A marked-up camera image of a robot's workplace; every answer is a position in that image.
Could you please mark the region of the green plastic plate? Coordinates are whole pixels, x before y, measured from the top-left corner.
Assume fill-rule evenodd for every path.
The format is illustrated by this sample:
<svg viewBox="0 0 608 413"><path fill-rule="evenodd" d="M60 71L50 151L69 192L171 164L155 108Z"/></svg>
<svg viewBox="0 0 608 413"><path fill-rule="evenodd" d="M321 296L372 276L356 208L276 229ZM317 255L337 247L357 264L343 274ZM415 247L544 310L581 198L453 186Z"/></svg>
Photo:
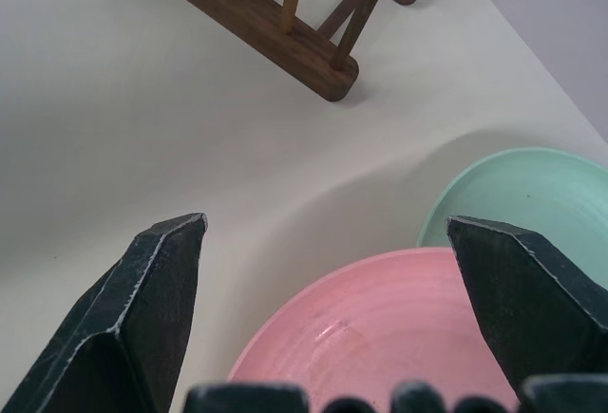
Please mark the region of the green plastic plate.
<svg viewBox="0 0 608 413"><path fill-rule="evenodd" d="M608 168L554 149L505 150L467 167L437 197L418 246L448 246L450 216L539 233L608 290Z"/></svg>

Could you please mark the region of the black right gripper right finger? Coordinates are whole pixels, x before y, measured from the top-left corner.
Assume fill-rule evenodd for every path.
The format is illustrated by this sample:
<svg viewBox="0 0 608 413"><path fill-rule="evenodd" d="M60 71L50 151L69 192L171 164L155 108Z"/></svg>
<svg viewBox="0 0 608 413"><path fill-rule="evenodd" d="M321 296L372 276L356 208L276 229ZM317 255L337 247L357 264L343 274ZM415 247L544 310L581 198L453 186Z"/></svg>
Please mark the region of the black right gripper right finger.
<svg viewBox="0 0 608 413"><path fill-rule="evenodd" d="M543 235L451 216L446 234L484 340L506 380L608 374L608 290Z"/></svg>

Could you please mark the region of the wooden dish rack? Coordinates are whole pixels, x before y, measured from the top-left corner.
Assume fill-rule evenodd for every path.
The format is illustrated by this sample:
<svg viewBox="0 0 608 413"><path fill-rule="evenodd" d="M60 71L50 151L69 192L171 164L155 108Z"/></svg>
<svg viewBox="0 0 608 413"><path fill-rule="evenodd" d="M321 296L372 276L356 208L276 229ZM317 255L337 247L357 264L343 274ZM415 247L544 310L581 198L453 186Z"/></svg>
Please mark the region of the wooden dish rack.
<svg viewBox="0 0 608 413"><path fill-rule="evenodd" d="M299 0L186 1L328 102L342 100L356 81L351 52L378 2L341 0L312 28L296 16Z"/></svg>

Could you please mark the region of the pink plastic plate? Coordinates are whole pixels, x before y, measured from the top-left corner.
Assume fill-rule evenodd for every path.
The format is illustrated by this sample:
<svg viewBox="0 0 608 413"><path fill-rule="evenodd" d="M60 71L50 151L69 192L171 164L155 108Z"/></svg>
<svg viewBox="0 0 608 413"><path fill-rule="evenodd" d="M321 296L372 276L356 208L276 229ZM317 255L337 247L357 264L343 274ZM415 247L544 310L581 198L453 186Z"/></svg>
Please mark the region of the pink plastic plate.
<svg viewBox="0 0 608 413"><path fill-rule="evenodd" d="M391 391L411 381L448 406L468 396L517 401L445 247L379 254L314 282L257 332L229 378L299 385L314 412L353 396L384 413Z"/></svg>

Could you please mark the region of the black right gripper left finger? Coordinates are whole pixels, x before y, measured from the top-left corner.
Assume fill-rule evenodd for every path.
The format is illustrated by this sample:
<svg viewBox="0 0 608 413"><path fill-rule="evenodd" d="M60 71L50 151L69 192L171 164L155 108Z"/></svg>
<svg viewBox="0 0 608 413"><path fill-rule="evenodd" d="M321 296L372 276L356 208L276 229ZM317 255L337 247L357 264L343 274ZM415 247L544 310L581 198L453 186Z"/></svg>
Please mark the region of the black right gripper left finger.
<svg viewBox="0 0 608 413"><path fill-rule="evenodd" d="M207 227L193 213L137 234L75 302L0 413L168 413Z"/></svg>

